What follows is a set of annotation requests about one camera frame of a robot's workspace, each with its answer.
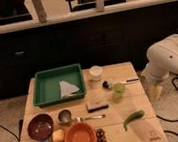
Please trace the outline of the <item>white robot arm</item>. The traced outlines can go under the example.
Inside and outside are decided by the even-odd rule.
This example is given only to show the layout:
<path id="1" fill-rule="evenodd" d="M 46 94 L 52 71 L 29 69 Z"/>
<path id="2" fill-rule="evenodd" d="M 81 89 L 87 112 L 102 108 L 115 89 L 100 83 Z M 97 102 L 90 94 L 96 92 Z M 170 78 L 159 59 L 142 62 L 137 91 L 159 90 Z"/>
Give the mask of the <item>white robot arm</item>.
<path id="1" fill-rule="evenodd" d="M 178 34 L 169 35 L 152 44 L 146 54 L 149 62 L 142 71 L 142 76 L 146 80 L 148 98 L 155 103 L 162 92 L 159 84 L 170 72 L 178 75 Z"/>

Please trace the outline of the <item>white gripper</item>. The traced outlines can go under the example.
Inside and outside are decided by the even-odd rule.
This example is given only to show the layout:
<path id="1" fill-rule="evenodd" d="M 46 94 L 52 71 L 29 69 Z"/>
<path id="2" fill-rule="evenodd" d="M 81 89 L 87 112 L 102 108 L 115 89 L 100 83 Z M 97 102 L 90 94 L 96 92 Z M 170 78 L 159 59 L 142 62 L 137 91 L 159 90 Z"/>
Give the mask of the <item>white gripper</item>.
<path id="1" fill-rule="evenodd" d="M 156 101 L 159 99 L 162 92 L 162 86 L 160 84 L 161 80 L 156 78 L 150 78 L 150 77 L 147 77 L 145 79 L 146 79 L 148 97 L 150 98 L 150 101 L 152 103 L 156 103 Z"/>

